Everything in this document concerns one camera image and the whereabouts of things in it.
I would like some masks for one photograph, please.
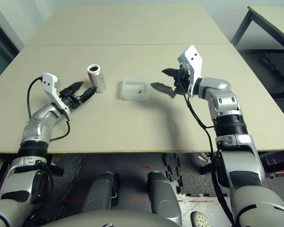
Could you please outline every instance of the black table leg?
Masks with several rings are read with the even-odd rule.
[[[232,38],[231,40],[231,44],[233,44],[233,46],[235,47],[238,42],[240,41],[240,39],[242,38],[242,36],[244,35],[246,29],[248,28],[248,26],[250,25],[251,23],[251,15],[252,15],[252,12],[251,11],[248,11],[246,16],[244,17],[242,23],[240,24],[236,34],[234,35],[234,37]]]

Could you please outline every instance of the black cable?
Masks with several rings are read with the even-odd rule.
[[[29,85],[28,90],[27,90],[27,110],[28,110],[28,116],[29,116],[29,120],[32,117],[32,114],[30,112],[30,103],[29,103],[29,95],[30,95],[30,89],[32,89],[32,86],[34,85],[34,83],[36,83],[38,80],[42,81],[42,77],[38,77],[36,79],[33,80],[33,82]]]
[[[177,80],[178,80],[178,83],[182,89],[182,92],[183,92],[183,96],[184,96],[184,99],[185,99],[185,102],[187,104],[187,107],[189,108],[191,114],[194,116],[194,118],[196,119],[196,121],[198,122],[198,124],[201,126],[201,128],[205,131],[205,133],[207,134],[207,137],[208,137],[208,140],[209,140],[209,144],[210,144],[210,150],[211,150],[211,161],[212,161],[212,168],[211,168],[211,175],[212,175],[212,181],[213,181],[213,187],[214,187],[214,191],[217,195],[217,198],[218,198],[218,201],[219,203],[221,204],[221,207],[223,209],[223,211],[225,212],[226,216],[228,217],[229,221],[231,222],[231,224],[233,225],[234,224],[234,220],[233,220],[233,216],[232,216],[232,213],[226,203],[226,200],[223,196],[223,193],[222,193],[222,190],[221,190],[221,187],[219,186],[218,184],[218,180],[217,180],[217,176],[216,176],[216,169],[215,169],[215,162],[216,162],[216,157],[218,155],[220,155],[220,152],[217,151],[216,155],[214,156],[213,155],[213,144],[212,144],[212,139],[207,131],[207,129],[209,128],[213,128],[213,126],[210,126],[210,127],[207,127],[206,125],[204,125],[202,123],[202,121],[200,120],[200,118],[198,117],[198,115],[195,113],[193,107],[191,106],[190,102],[189,102],[189,98],[186,98],[186,95],[185,95],[185,89],[180,81],[180,71],[178,73],[178,77],[177,77]]]
[[[36,83],[38,80],[42,81],[42,77],[38,77],[38,78],[34,79],[33,82],[29,85],[28,90],[27,90],[27,111],[28,111],[29,120],[32,118],[32,114],[31,114],[31,111],[30,111],[30,101],[29,101],[30,90],[32,89],[32,86],[34,85],[34,83]],[[70,126],[70,123],[69,123],[69,118],[68,118],[67,115],[65,117],[67,118],[67,121],[66,121],[67,132],[63,136],[50,139],[50,141],[55,141],[55,140],[62,139],[64,137],[66,137],[70,133],[71,126]]]
[[[33,222],[42,214],[42,212],[47,208],[48,204],[50,203],[51,198],[53,197],[53,175],[52,172],[47,164],[44,164],[45,170],[48,173],[48,178],[50,182],[50,192],[48,197],[46,198],[46,201],[43,203],[43,205],[36,210],[31,217],[24,223],[23,227],[30,227],[32,226]]]
[[[60,137],[57,137],[57,138],[54,138],[54,139],[50,139],[51,142],[52,142],[52,141],[55,141],[55,140],[62,139],[62,138],[64,138],[64,137],[66,137],[66,136],[70,133],[70,131],[71,131],[71,126],[70,126],[69,121],[66,121],[66,124],[67,124],[67,132],[66,132],[63,136],[60,136]]]
[[[229,209],[226,200],[223,196],[223,192],[221,190],[221,187],[218,184],[218,179],[217,179],[217,175],[216,175],[216,159],[217,157],[220,155],[220,151],[218,150],[216,155],[213,157],[212,159],[212,168],[211,168],[211,175],[212,175],[212,181],[213,181],[213,188],[214,191],[216,192],[217,198],[219,203],[221,204],[223,211],[225,212],[226,216],[228,217],[229,221],[231,222],[231,224],[234,224],[234,220],[233,220],[233,216],[231,213],[231,210]]]
[[[201,128],[205,131],[207,137],[208,137],[208,140],[209,140],[209,145],[210,145],[210,152],[211,152],[211,155],[213,156],[213,143],[212,143],[212,138],[210,137],[207,129],[209,128],[212,128],[213,126],[206,126],[202,123],[202,121],[200,120],[200,118],[198,117],[198,115],[195,113],[193,107],[191,106],[190,104],[190,101],[189,101],[189,98],[187,99],[186,98],[186,91],[180,81],[180,72],[181,72],[181,69],[179,70],[179,73],[178,73],[178,76],[177,76],[177,80],[178,80],[178,84],[180,85],[181,89],[182,89],[182,92],[183,92],[183,96],[184,96],[184,99],[185,99],[185,102],[187,104],[187,107],[189,108],[191,114],[193,115],[193,117],[196,119],[196,121],[198,122],[198,124],[201,126]]]

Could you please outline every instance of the transparent box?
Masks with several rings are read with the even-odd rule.
[[[149,99],[149,80],[143,76],[124,76],[122,95],[124,100],[142,101]]]

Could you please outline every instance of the black connector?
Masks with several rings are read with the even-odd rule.
[[[242,115],[225,115],[214,119],[214,130],[217,136],[248,134]]]
[[[38,156],[46,158],[48,144],[43,141],[29,140],[20,145],[18,157]]]

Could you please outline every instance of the table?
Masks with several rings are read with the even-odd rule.
[[[248,6],[248,12],[234,35],[231,43],[236,46],[251,21],[256,22],[284,47],[284,7]]]
[[[70,6],[27,45],[227,44],[201,4]]]
[[[284,114],[232,44],[196,44],[203,58],[203,77],[232,84],[256,147],[284,150]],[[171,99],[151,88],[147,102],[120,97],[123,76],[143,75],[150,82],[172,86],[161,73],[177,68],[177,57],[188,47],[178,45],[48,45],[26,46],[0,77],[0,153],[15,153],[27,124],[26,93],[43,72],[62,78],[62,88],[83,80],[86,67],[99,64],[107,91],[96,94],[71,115],[70,134],[49,146],[50,153],[80,152],[208,152],[206,134],[189,112],[183,97]],[[31,93],[32,112],[49,102],[41,83]],[[193,98],[192,106],[211,125],[207,102]],[[60,122],[52,136],[67,130]],[[213,143],[215,133],[210,129]]]

